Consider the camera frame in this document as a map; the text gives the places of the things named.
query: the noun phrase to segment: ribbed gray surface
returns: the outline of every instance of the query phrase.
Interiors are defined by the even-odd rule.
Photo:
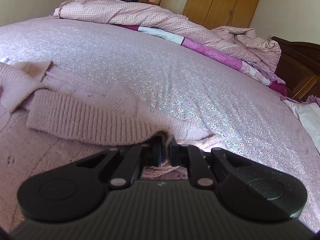
[[[113,191],[102,206],[75,222],[51,225],[26,221],[12,233],[21,240],[310,239],[301,223],[250,223],[227,212],[211,191],[189,181],[136,181]]]

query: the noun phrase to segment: bed sheet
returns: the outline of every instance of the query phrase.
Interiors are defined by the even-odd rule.
[[[161,38],[53,17],[1,27],[0,57],[123,82],[152,107],[221,134],[230,151],[299,178],[308,190],[300,219],[320,229],[320,156],[280,94],[244,74]]]

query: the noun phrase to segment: white pillow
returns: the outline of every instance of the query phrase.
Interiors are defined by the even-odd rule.
[[[288,100],[285,100],[284,103],[300,120],[320,153],[320,107],[318,104],[301,105]]]

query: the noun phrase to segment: wardrobe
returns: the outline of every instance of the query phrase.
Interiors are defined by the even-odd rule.
[[[207,29],[229,25],[247,28],[259,0],[161,0],[160,6],[183,14]]]

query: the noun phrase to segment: dark brown headboard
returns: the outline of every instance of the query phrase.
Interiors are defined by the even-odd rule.
[[[272,37],[282,50],[276,75],[286,82],[290,98],[320,97],[320,45]]]

